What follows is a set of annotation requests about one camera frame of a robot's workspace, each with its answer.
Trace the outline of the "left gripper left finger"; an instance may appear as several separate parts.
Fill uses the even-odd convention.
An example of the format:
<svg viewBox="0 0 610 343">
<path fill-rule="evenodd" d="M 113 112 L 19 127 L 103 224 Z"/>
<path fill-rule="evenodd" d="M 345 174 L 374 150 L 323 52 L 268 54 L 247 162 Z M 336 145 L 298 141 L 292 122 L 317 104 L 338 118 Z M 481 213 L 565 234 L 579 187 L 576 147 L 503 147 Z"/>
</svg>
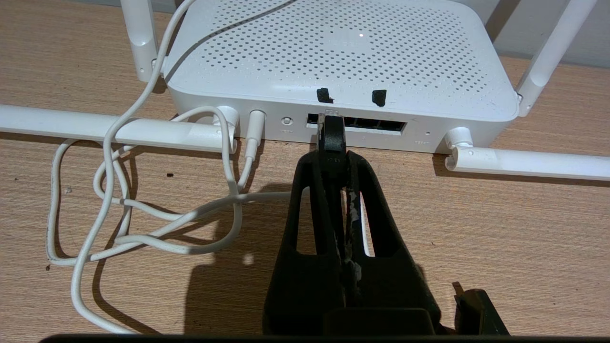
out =
<svg viewBox="0 0 610 343">
<path fill-rule="evenodd" d="M 298 251 L 299 211 L 303 189 L 311 194 L 316 254 Z M 344 306 L 337 248 L 322 169 L 316 153 L 297 163 L 284 234 L 263 311 L 263 332 L 275 336 L 320 336 L 325 315 Z"/>
</svg>

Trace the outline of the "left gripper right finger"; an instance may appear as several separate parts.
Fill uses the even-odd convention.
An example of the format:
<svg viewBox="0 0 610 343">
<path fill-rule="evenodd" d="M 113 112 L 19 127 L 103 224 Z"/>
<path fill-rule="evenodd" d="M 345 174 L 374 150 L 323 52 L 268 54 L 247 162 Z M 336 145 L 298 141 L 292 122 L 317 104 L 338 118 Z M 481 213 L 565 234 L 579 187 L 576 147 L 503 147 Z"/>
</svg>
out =
<svg viewBox="0 0 610 343">
<path fill-rule="evenodd" d="M 348 330 L 436 334 L 441 311 L 396 226 L 372 166 L 348 152 L 343 270 Z"/>
</svg>

